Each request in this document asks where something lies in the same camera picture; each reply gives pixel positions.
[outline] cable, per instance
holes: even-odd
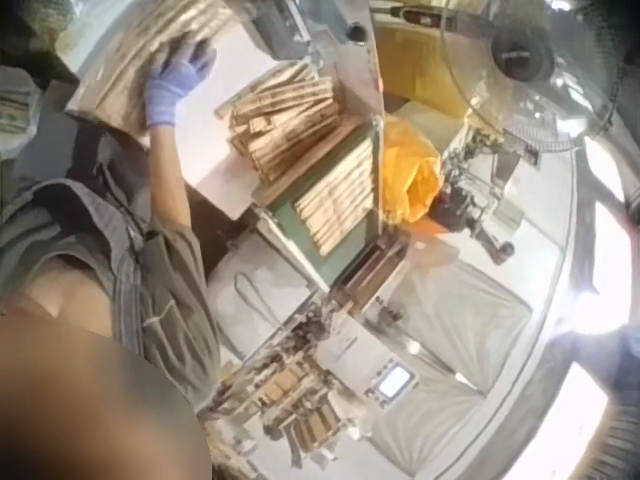
[[[258,299],[262,302],[264,308],[267,310],[268,316],[265,315],[263,312],[261,312],[260,309],[256,307],[256,305],[249,300],[249,298],[244,294],[244,292],[240,290],[240,279],[244,279],[249,284],[249,286],[251,287],[253,292],[256,294]],[[281,327],[280,322],[278,321],[278,317],[276,316],[274,311],[271,309],[267,301],[264,299],[264,297],[260,293],[260,290],[258,290],[258,287],[256,287],[256,285],[253,283],[251,278],[249,278],[249,275],[247,275],[245,272],[236,273],[233,276],[233,288],[238,294],[238,296],[240,297],[240,299],[244,302],[244,304],[247,307],[249,307],[251,310],[253,310],[262,320],[266,321],[267,323],[270,323],[272,326],[276,328]]]

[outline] green board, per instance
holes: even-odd
[[[378,189],[374,194],[374,208],[371,212],[324,257],[320,255],[309,229],[298,216],[293,204],[367,137],[371,138],[373,142],[373,181],[374,185],[379,185],[379,167],[375,159],[379,158],[380,153],[380,131],[375,122],[369,121],[352,132],[322,161],[318,162],[309,172],[299,178],[268,207],[268,210],[278,223],[278,227],[287,238],[296,244],[309,264],[330,287],[335,284],[336,280],[350,265],[357,262],[366,253],[368,247],[378,238],[379,217],[377,207],[380,205]]]

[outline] white sheet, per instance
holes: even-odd
[[[412,356],[398,342],[389,344],[419,374],[420,384],[377,422],[373,442],[413,475],[481,405],[531,310],[460,260],[414,267],[390,304],[404,314],[395,337],[407,334],[424,347]]]

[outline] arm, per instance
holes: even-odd
[[[182,178],[175,137],[176,106],[209,74],[215,50],[207,42],[183,41],[169,56],[156,53],[147,87],[147,127],[150,130],[151,206],[156,215],[191,227],[191,212]]]
[[[151,127],[151,206],[160,217],[191,228],[187,190],[180,169],[175,128]]]

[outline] orange plastic bag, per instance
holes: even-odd
[[[440,153],[409,122],[386,116],[382,207],[389,223],[415,222],[428,211],[444,177]]]

